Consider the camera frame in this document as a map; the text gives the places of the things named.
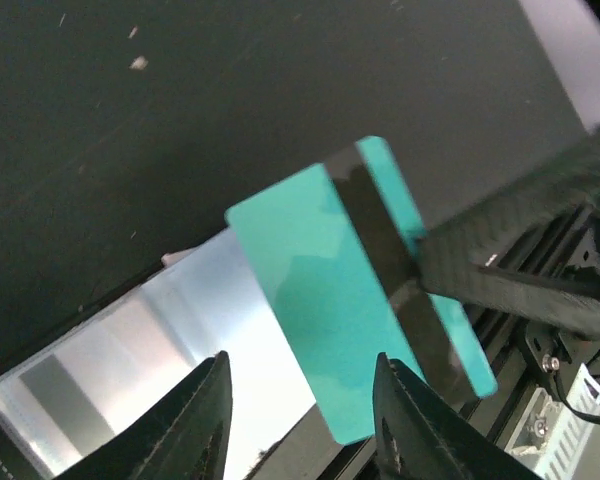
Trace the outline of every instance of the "bolt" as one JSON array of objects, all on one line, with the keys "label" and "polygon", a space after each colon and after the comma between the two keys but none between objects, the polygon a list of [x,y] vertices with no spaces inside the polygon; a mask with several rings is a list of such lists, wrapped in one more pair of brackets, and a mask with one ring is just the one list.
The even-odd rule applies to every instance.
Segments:
[{"label": "bolt", "polygon": [[549,427],[547,426],[547,421],[544,418],[539,418],[533,423],[533,433],[536,434],[538,438],[544,438],[549,433]]},{"label": "bolt", "polygon": [[552,357],[550,355],[545,355],[542,357],[542,370],[547,373],[552,373],[557,370],[560,370],[560,360],[556,357]]}]

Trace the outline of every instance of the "black plastic part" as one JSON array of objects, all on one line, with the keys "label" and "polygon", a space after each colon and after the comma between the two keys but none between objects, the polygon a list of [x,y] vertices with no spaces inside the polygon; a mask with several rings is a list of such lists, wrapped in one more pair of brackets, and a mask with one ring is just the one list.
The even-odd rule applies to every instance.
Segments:
[{"label": "black plastic part", "polygon": [[[589,229],[590,214],[590,209],[581,209],[551,222],[539,246],[535,265],[527,272],[547,278],[562,276],[570,257]],[[549,372],[543,369],[545,356],[559,358],[563,378],[571,385],[580,364],[591,356],[591,342],[570,332],[560,331],[553,325],[526,319],[520,319],[516,333],[518,348],[535,381],[558,400],[555,384]]]},{"label": "black plastic part", "polygon": [[424,288],[463,302],[600,337],[600,285],[476,265],[503,238],[600,200],[600,130],[433,229],[422,242]]},{"label": "black plastic part", "polygon": [[220,352],[58,479],[222,480],[232,403],[229,357]]},{"label": "black plastic part", "polygon": [[385,479],[532,480],[402,362],[378,356],[373,388],[377,463]]}]

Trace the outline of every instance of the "black stripe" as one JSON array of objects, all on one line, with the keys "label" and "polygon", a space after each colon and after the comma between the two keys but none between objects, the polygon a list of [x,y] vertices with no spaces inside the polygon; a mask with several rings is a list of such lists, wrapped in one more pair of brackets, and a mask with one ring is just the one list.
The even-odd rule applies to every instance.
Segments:
[{"label": "black stripe", "polygon": [[20,378],[81,455],[89,455],[115,436],[55,355]]},{"label": "black stripe", "polygon": [[418,287],[415,259],[404,245],[364,159],[352,146],[325,162],[367,257],[429,385],[449,404],[475,398],[431,299]]}]

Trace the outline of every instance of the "black surface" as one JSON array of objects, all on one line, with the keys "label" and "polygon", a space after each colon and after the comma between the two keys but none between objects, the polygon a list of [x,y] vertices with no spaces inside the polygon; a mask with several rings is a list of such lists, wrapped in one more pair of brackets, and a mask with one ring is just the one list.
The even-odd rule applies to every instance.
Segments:
[{"label": "black surface", "polygon": [[0,361],[370,134],[431,227],[583,130],[514,0],[0,0]]}]

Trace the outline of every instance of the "reflective metal surface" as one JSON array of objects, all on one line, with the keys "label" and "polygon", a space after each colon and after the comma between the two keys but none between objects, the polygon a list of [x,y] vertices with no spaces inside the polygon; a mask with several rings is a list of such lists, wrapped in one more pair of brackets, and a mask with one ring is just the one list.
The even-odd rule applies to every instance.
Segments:
[{"label": "reflective metal surface", "polygon": [[582,123],[592,130],[600,124],[600,22],[582,0],[520,3]]},{"label": "reflective metal surface", "polygon": [[243,478],[314,398],[229,230],[1,377],[0,420],[50,478],[221,349],[234,396],[225,478]]}]

